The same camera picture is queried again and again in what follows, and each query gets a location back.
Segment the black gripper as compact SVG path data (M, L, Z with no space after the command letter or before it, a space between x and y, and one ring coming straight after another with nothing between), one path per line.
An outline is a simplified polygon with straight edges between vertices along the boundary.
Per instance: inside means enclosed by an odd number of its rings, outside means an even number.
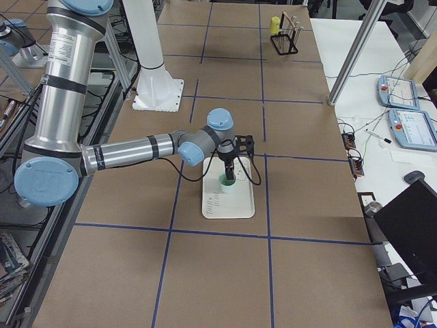
M218 157L225 164L225 176L227 180L235 180L234 173L234 159L236 158L236 151L233 145L221 145L217 149Z

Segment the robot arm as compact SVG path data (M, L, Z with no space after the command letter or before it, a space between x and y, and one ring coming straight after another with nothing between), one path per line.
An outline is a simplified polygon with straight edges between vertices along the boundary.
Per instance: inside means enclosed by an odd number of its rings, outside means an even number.
M229 152L234 121L213 109L195 133L183 130L133 141L84 146L79 127L96 43L109 27L112 1L50 1L53 32L46 72L41 79L36 129L24 144L14 175L17 194L35 206L55 206L76 191L79 179L98 171L128 167L178 154L195 166L214 151Z

